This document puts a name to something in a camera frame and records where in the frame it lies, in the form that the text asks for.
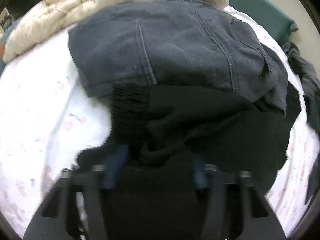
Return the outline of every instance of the white bed sheet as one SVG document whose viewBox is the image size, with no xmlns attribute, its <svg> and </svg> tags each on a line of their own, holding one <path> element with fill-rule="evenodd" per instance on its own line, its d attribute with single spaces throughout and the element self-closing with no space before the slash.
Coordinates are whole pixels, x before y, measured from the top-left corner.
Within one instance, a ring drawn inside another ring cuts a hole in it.
<svg viewBox="0 0 320 240">
<path fill-rule="evenodd" d="M 278 54 L 300 94 L 302 111 L 291 130 L 288 159 L 266 195 L 288 236 L 307 208 L 319 139 L 306 124 L 303 89 L 281 48 L 249 16 L 225 10 L 249 23 Z M 110 129 L 108 101 L 88 98 L 80 84 L 67 30 L 6 66 L 0 79 L 0 209 L 21 237 L 61 169 L 75 164 L 79 150 L 100 145 Z"/>
</svg>

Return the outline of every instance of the gray cloth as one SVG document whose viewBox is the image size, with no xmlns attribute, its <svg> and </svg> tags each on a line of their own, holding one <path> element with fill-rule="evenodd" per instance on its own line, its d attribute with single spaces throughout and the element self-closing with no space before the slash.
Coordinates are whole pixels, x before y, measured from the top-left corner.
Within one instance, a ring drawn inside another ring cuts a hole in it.
<svg viewBox="0 0 320 240">
<path fill-rule="evenodd" d="M 306 95 L 314 96 L 320 91 L 320 82 L 315 68 L 311 63 L 300 56 L 298 47 L 291 41 L 282 46 L 282 50 L 288 57 L 288 62 L 293 72 L 299 75 L 303 91 Z"/>
<path fill-rule="evenodd" d="M 105 7 L 69 32 L 69 49 L 89 97 L 110 94 L 114 83 L 203 86 L 286 110 L 277 55 L 250 25 L 201 0 Z"/>
</svg>

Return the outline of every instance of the green pillow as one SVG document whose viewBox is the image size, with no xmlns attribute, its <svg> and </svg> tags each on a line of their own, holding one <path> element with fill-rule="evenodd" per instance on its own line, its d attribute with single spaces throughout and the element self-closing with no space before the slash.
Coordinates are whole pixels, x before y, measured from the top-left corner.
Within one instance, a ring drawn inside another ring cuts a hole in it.
<svg viewBox="0 0 320 240">
<path fill-rule="evenodd" d="M 268 0 L 229 0 L 229 5 L 249 15 L 282 47 L 298 30 L 294 20 Z"/>
</svg>

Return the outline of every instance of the pile of clothes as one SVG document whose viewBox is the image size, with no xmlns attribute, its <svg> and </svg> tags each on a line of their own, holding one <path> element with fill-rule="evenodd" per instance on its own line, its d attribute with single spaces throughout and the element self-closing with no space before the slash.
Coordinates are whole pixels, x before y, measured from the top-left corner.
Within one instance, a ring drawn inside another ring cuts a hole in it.
<svg viewBox="0 0 320 240">
<path fill-rule="evenodd" d="M 110 136 L 81 151 L 77 172 L 108 165 L 115 154 L 132 166 L 159 167 L 188 153 L 198 189 L 208 187 L 198 171 L 212 164 L 228 173 L 249 171 L 266 195 L 288 156 L 301 94 L 279 54 L 232 16 L 228 3 L 43 0 L 5 34 L 1 56 L 8 63 L 76 23 L 68 48 L 81 85 L 88 97 L 110 98 L 112 116 Z M 294 44 L 283 50 L 305 90 L 308 123 L 320 132 L 314 68 Z M 318 186 L 317 164 L 306 203 Z M 108 190 L 115 184 L 103 182 Z"/>
<path fill-rule="evenodd" d="M 250 25 L 202 0 L 127 2 L 81 22 L 68 44 L 87 95 L 112 98 L 111 136 L 80 154 L 80 170 L 120 145 L 146 165 L 189 150 L 270 189 L 301 108 Z"/>
</svg>

